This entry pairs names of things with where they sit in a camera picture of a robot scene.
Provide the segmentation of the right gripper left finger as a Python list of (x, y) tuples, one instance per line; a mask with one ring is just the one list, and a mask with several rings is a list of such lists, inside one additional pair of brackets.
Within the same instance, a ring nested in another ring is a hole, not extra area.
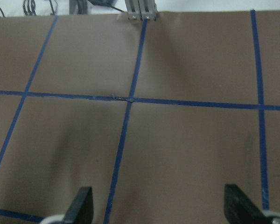
[(65, 214), (44, 218), (41, 224), (92, 224), (94, 204), (92, 187), (81, 187)]

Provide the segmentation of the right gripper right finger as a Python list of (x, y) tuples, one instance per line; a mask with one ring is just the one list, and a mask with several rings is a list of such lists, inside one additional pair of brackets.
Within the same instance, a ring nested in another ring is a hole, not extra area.
[(230, 224), (280, 224), (280, 213), (260, 210), (236, 184), (224, 186), (224, 216)]

